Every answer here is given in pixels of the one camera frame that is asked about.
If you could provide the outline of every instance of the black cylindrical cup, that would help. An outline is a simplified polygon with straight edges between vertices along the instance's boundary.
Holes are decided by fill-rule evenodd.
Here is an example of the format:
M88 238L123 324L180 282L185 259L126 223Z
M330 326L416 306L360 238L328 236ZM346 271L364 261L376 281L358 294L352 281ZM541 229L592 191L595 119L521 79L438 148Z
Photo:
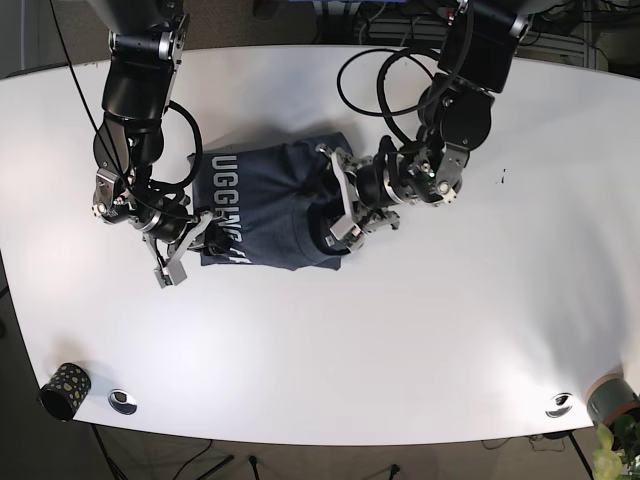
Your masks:
M66 422L76 415L89 390L89 375L73 363L63 363L40 389L38 401L52 417Z

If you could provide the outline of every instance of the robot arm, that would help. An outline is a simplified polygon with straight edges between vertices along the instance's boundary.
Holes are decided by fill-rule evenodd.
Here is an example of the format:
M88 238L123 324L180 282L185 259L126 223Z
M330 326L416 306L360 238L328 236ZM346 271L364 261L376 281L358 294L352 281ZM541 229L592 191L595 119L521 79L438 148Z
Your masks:
M491 0L459 0L439 56L431 50L407 48L389 57L378 75L382 114L376 116L384 116L404 145L398 149L390 137L384 137L378 154L361 160L320 147L331 160L343 198L348 199L344 215L334 219L331 227L347 248L360 248L365 235L381 226L397 229L400 218L389 207L418 202L437 207L457 198L470 153L482 145L491 130L492 93L502 92L528 22L527 16ZM390 112L383 92L389 67L416 54L438 59L438 68L446 74L435 75L419 108L412 109L417 111L421 127L417 139L411 141L393 121L394 115L403 112ZM464 61L456 65L460 58ZM345 103L356 109L340 93Z
M94 214L105 223L128 220L143 234L157 262L162 287L186 278L180 258L186 250L220 252L230 245L211 212L187 212L185 188L193 182L202 157L196 121L171 102L189 25L181 2L91 0L111 29L111 67L102 108L104 119L94 139L98 164ZM191 173L177 184L154 181L153 164L164 149L162 118L180 113L194 131L196 154ZM158 241L168 245L167 256Z

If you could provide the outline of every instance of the green plant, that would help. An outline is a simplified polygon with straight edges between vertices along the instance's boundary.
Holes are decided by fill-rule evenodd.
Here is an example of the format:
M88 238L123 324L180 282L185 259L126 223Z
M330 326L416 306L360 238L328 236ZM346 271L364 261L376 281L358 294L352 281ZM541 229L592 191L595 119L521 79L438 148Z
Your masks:
M596 426L600 448L593 452L594 480L640 480L640 424L631 415L620 415L611 430Z

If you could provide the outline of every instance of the gray pot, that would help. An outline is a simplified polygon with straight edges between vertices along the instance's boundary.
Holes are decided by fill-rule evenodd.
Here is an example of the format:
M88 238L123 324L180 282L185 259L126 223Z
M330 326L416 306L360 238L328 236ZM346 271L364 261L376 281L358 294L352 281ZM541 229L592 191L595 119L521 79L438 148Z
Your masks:
M640 415L640 400L621 375L602 377L587 392L587 412L594 424L610 427L620 415L636 413L633 410Z

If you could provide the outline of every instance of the white table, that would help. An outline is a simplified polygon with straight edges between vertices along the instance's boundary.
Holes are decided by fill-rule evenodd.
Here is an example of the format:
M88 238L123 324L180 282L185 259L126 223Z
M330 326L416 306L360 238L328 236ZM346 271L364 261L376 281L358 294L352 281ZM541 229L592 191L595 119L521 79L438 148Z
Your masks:
M354 52L190 52L173 99L205 143L341 130L373 154L384 122L335 89ZM365 108L384 58L345 77ZM97 119L107 70L77 69ZM392 108L427 81L400 63ZM0 248L38 381L65 361L92 377L78 420L252 442L453 442L587 426L579 402L548 418L549 399L580 396L621 358L640 386L635 80L515 61L453 205L401 208L400 231L369 237L337 273L201 268L191 254L189 279L165 290L140 236L91 213L93 132L69 72L2 81L0 106ZM170 113L164 131L159 176L182 178L189 128ZM136 414L110 408L112 388Z

